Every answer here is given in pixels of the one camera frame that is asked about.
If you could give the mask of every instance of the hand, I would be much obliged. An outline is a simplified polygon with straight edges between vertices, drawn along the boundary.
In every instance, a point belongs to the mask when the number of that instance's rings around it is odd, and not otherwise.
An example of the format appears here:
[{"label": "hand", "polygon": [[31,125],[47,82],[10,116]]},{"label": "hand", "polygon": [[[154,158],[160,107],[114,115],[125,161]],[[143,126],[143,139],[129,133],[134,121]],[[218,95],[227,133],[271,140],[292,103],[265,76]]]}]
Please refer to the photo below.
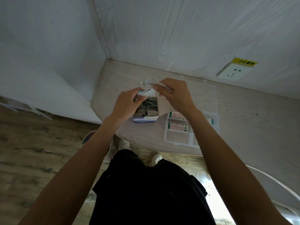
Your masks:
[{"label": "hand", "polygon": [[172,107],[183,116],[185,116],[188,112],[197,109],[185,81],[166,78],[162,80],[161,83],[170,87],[173,91],[169,92],[160,85],[154,85],[153,89],[159,92],[159,95],[166,97]]},{"label": "hand", "polygon": [[137,95],[139,90],[144,90],[140,87],[129,91],[122,91],[118,96],[115,103],[115,107],[112,111],[110,117],[114,120],[118,120],[120,123],[129,119],[137,110],[139,105],[147,99],[147,96],[139,96],[139,98],[134,102],[133,98]]}]

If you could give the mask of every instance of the person's right hand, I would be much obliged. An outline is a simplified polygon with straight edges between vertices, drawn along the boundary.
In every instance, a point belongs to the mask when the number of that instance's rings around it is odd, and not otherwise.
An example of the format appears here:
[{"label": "person's right hand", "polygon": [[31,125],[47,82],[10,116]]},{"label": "person's right hand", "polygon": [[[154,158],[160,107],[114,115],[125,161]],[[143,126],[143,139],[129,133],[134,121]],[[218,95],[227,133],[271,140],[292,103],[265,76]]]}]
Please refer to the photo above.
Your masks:
[{"label": "person's right hand", "polygon": [[166,97],[172,107],[183,116],[185,116],[188,112],[197,109],[185,81],[166,78],[162,80],[161,83],[170,87],[172,91],[169,92],[160,85],[153,85],[153,89],[159,92],[160,95]]}]

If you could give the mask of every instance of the floor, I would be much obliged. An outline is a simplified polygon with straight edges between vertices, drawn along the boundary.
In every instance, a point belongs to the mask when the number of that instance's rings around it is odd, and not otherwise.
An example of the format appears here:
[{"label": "floor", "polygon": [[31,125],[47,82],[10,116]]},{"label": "floor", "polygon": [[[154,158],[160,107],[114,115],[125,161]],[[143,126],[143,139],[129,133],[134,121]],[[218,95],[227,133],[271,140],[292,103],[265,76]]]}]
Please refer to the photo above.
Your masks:
[{"label": "floor", "polygon": [[[49,180],[76,153],[83,137],[99,126],[52,115],[14,112],[0,106],[0,224],[17,224]],[[120,138],[114,137],[115,145]],[[130,145],[146,165],[157,152]],[[206,188],[206,197],[219,224],[234,224],[220,198],[203,157],[161,153],[194,175]],[[95,182],[108,164],[104,163]],[[88,224],[96,195],[90,191],[73,224]]]}]

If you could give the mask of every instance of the shoe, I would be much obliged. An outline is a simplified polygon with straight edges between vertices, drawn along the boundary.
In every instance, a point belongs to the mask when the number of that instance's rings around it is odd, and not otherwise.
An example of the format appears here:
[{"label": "shoe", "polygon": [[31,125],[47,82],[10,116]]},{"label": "shoe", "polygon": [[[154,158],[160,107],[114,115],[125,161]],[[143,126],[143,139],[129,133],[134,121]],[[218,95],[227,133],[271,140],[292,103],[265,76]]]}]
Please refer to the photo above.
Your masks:
[{"label": "shoe", "polygon": [[129,147],[130,147],[129,142],[127,140],[121,139],[119,142],[118,151],[120,151],[122,149],[131,150]]},{"label": "shoe", "polygon": [[155,166],[159,160],[163,159],[163,157],[159,154],[155,154],[152,158],[152,162],[150,163],[150,166]]}]

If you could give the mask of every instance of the wall socket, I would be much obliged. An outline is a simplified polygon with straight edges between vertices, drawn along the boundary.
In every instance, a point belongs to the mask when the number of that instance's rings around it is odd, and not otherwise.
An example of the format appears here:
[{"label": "wall socket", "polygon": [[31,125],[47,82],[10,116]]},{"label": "wall socket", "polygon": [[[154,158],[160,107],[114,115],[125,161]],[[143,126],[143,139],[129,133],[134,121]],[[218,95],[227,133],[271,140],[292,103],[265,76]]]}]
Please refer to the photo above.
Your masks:
[{"label": "wall socket", "polygon": [[217,77],[225,80],[237,81],[252,69],[252,67],[234,64],[231,62],[217,74]]}]

